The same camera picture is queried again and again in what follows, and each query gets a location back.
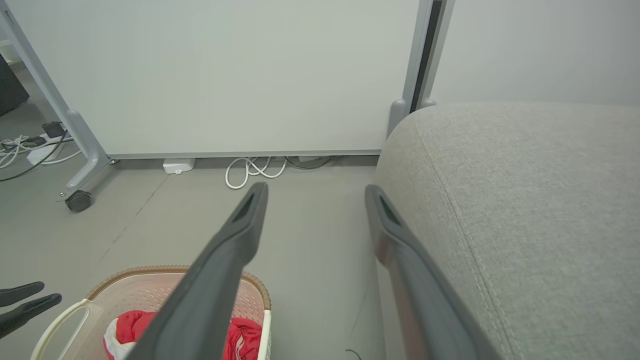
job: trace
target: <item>metal frame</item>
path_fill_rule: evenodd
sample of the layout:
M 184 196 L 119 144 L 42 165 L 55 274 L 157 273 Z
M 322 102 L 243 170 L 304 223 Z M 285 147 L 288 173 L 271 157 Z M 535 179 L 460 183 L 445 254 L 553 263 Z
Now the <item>metal frame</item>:
M 440 9 L 438 27 L 436 28 L 435 39 L 433 39 L 431 54 L 429 54 L 429 60 L 427 62 L 427 71 L 424 75 L 425 78 L 422 82 L 422 88 L 420 89 L 420 96 L 418 98 L 418 109 L 436 104 L 435 100 L 430 98 L 431 90 L 433 89 L 433 83 L 436 78 L 436 69 L 440 63 L 440 57 L 444 47 L 444 39 L 447 36 L 447 30 L 449 29 L 449 23 L 451 22 L 451 14 L 453 13 L 455 1 L 456 0 L 442 0 L 442 9 Z
M 406 70 L 402 99 L 398 99 L 391 104 L 387 137 L 400 121 L 411 112 L 411 101 L 413 100 L 415 83 L 418 81 L 418 73 L 420 72 L 420 59 L 422 58 L 422 52 L 424 50 L 424 40 L 427 37 L 429 15 L 431 14 L 432 6 L 433 0 L 420 0 L 420 4 L 418 5 L 418 15 L 415 21 L 415 30 L 413 31 L 411 55 L 409 55 L 409 65 Z
M 190 158 L 254 158 L 256 156 L 357 156 L 380 155 L 379 149 L 372 150 L 327 150 L 327 151 L 252 151 L 252 152 L 158 152 L 153 154 L 110 154 L 118 160 L 132 159 L 190 159 Z
M 82 116 L 69 108 L 64 98 L 49 77 L 44 66 L 31 47 L 29 40 L 18 25 L 5 0 L 0 0 L 0 26 L 4 28 L 12 45 L 20 54 L 22 61 L 40 87 L 45 98 L 51 104 L 60 121 L 65 125 L 76 144 L 86 157 L 86 164 L 67 183 L 65 190 L 60 191 L 61 200 L 66 200 L 75 191 L 79 190 L 89 179 L 109 162 L 107 154 L 100 146 L 91 129 L 87 126 Z

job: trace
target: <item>red cloth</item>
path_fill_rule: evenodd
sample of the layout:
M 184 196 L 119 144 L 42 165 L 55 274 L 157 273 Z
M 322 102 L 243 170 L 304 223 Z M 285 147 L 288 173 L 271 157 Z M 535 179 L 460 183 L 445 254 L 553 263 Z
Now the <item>red cloth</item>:
M 146 311 L 128 311 L 118 316 L 116 339 L 121 344 L 138 342 L 154 317 L 156 317 L 156 313 Z
M 109 360 L 124 358 L 131 349 L 128 343 L 137 342 L 156 313 L 146 311 L 128 311 L 118 316 L 115 331 L 111 328 L 104 335 L 102 343 Z M 223 360 L 257 360 L 260 349 L 262 327 L 253 320 L 232 318 L 227 332 L 227 342 L 223 353 Z
M 222 360 L 257 360 L 262 327 L 253 320 L 231 318 Z

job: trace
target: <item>black cable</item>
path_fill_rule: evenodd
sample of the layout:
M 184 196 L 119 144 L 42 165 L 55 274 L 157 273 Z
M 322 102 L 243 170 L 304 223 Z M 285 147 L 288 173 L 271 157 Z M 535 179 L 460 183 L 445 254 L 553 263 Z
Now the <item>black cable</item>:
M 65 138 L 66 135 L 67 135 L 67 132 L 65 131 L 64 135 L 62 135 L 62 138 Z M 7 177 L 6 179 L 0 179 L 0 183 L 3 182 L 3 181 L 15 179 L 16 177 L 23 176 L 24 174 L 28 173 L 29 171 L 35 169 L 38 165 L 42 164 L 46 159 L 48 159 L 49 156 L 51 156 L 51 154 L 56 152 L 56 150 L 58 150 L 58 147 L 60 147 L 60 145 L 62 145 L 63 142 L 64 141 L 61 141 L 58 144 L 56 144 L 56 147 L 54 147 L 53 150 L 47 156 L 42 158 L 42 160 L 38 161 L 38 163 L 36 165 L 33 165 L 32 167 L 28 168 L 27 170 L 25 170 L 25 171 L 23 171 L 23 172 L 21 172 L 21 173 L 19 173 L 17 175 L 14 175 L 14 176 L 11 176 L 11 177 Z
M 45 145 L 45 146 L 49 146 L 49 145 L 55 145 L 55 144 L 57 144 L 57 143 L 61 143 L 61 142 L 72 142 L 72 141 L 75 141 L 75 140 L 76 140 L 76 139 L 74 139 L 74 138 L 68 138 L 68 139 L 64 139 L 64 140 L 62 140 L 62 141 L 58 141 L 58 142 L 49 142 L 49 143 L 45 143 L 45 144 L 43 144 L 43 145 Z M 24 146 L 24 147 L 26 147 L 26 148 L 28 148 L 28 149 L 30 149 L 30 148 L 34 148 L 34 149 L 36 149 L 36 148 L 39 148 L 39 147 L 41 147 L 41 146 L 42 146 L 42 145 L 38 145 L 38 146 Z
M 305 169 L 305 170 L 312 170 L 312 169 L 321 168 L 321 167 L 327 165 L 329 163 L 329 161 L 333 160 L 333 156 L 329 156 L 324 163 L 322 163 L 322 164 L 320 164 L 320 165 L 318 165 L 316 167 L 303 167 L 303 166 L 300 166 L 300 165 L 296 164 L 295 162 L 289 160 L 288 156 L 285 156 L 284 159 L 287 160 L 288 163 L 290 163 L 291 165 L 293 165 L 293 166 L 295 166 L 297 168 L 302 168 L 302 169 Z
M 352 353 L 356 354 L 356 356 L 357 356 L 360 360 L 362 360 L 362 358 L 360 357 L 360 355 L 358 355 L 358 353 L 357 353 L 357 352 L 355 352 L 355 351 L 351 350 L 350 348 L 348 348 L 348 349 L 347 349 L 347 350 L 345 350 L 345 351 L 350 351 L 350 352 L 352 352 Z

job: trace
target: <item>white power adapter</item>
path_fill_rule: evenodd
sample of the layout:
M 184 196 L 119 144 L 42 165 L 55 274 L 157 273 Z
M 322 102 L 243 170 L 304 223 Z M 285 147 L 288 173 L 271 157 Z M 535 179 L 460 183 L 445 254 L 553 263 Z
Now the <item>white power adapter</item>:
M 51 151 L 53 151 L 56 145 L 57 144 L 52 144 L 52 145 L 47 145 L 45 147 L 41 147 L 36 150 L 31 150 L 27 155 L 27 160 L 29 160 L 29 162 L 32 165 L 36 165 L 42 159 L 44 159 Z M 45 161 L 55 160 L 58 157 L 58 155 L 60 155 L 60 151 L 62 151 L 62 148 L 64 146 L 65 144 L 61 143 L 60 146 L 53 152 L 53 154 L 49 155 Z
M 165 159 L 162 166 L 167 174 L 180 175 L 185 171 L 193 170 L 195 163 L 196 159 Z

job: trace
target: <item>white wall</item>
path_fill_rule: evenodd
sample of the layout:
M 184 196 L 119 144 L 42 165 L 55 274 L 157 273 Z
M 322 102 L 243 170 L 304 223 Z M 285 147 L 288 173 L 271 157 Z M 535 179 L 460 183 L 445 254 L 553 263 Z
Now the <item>white wall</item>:
M 640 1 L 455 0 L 430 98 L 640 106 Z

